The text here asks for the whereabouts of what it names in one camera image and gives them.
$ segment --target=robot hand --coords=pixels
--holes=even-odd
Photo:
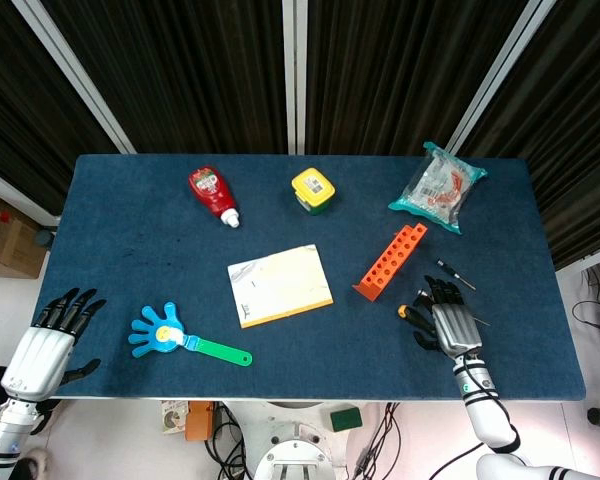
[[[0,382],[10,397],[0,405],[0,480],[8,479],[27,437],[38,418],[37,404],[51,397],[59,385],[93,372],[100,364],[93,359],[78,370],[65,372],[74,345],[91,317],[106,303],[93,302],[87,290],[71,305],[74,288],[47,305],[22,336]]]
[[[82,311],[96,294],[90,289],[80,295],[67,311],[79,289],[51,301],[25,332],[11,363],[2,377],[2,387],[11,398],[29,402],[46,400],[58,386],[93,372],[99,360],[65,373],[69,355],[87,328],[91,317],[107,303],[98,300]]]
[[[425,279],[431,287],[431,294],[421,290],[414,305],[424,305],[435,324],[432,325],[418,310],[407,305],[398,309],[402,318],[434,338],[427,340],[422,332],[416,331],[413,336],[418,345],[425,350],[442,351],[452,359],[469,353],[477,354],[482,348],[482,340],[474,316],[464,304],[458,287],[428,276]]]

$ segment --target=green handle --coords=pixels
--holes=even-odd
[[[227,362],[235,363],[242,367],[251,365],[253,358],[249,352],[238,350],[237,348],[227,347],[219,343],[210,342],[209,340],[200,339],[196,346],[196,352],[204,353],[210,357],[219,358]]]

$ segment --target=white floor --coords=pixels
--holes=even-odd
[[[20,334],[31,320],[40,280],[0,279],[0,364],[6,364]],[[535,465],[561,465],[600,476],[600,428],[586,420],[590,406],[600,407],[600,331],[575,322],[571,306],[594,298],[578,275],[561,282],[587,399],[575,403],[508,402],[512,419]],[[585,304],[581,318],[600,321],[599,308]],[[350,470],[380,418],[381,405],[363,411],[365,427],[351,433]],[[402,450],[390,480],[427,479],[451,457],[477,443],[460,402],[406,402],[398,409]],[[65,402],[46,431],[31,442],[52,454],[52,479],[118,478],[215,479],[218,469],[204,445],[181,435],[160,432],[159,404],[147,400],[79,400]],[[381,479],[393,461],[395,437],[387,441],[376,475]],[[438,477],[475,479],[475,462],[483,448],[449,467]]]

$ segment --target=red ketchup bottle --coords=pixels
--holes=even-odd
[[[236,202],[231,196],[229,185],[215,168],[207,165],[193,172],[189,175],[189,186],[198,200],[222,223],[238,228],[240,222]]]

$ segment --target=metal frame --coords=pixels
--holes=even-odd
[[[282,0],[289,155],[304,155],[307,118],[308,0]]]
[[[11,0],[120,153],[136,153],[95,84],[39,0]]]
[[[556,272],[556,277],[558,277],[558,281],[563,280],[565,278],[569,278],[572,275],[576,275],[580,272],[584,272],[587,268],[591,268],[600,263],[600,250],[588,255],[580,260],[576,260],[575,262],[567,265],[566,267],[561,268]]]
[[[456,154],[460,150],[555,2],[556,0],[528,0],[518,21],[513,26],[504,45],[502,45],[498,56],[473,96],[460,123],[451,135],[445,150],[452,154]]]
[[[0,198],[16,207],[42,226],[55,227],[60,223],[60,217],[51,215],[44,208],[2,178],[0,178]]]

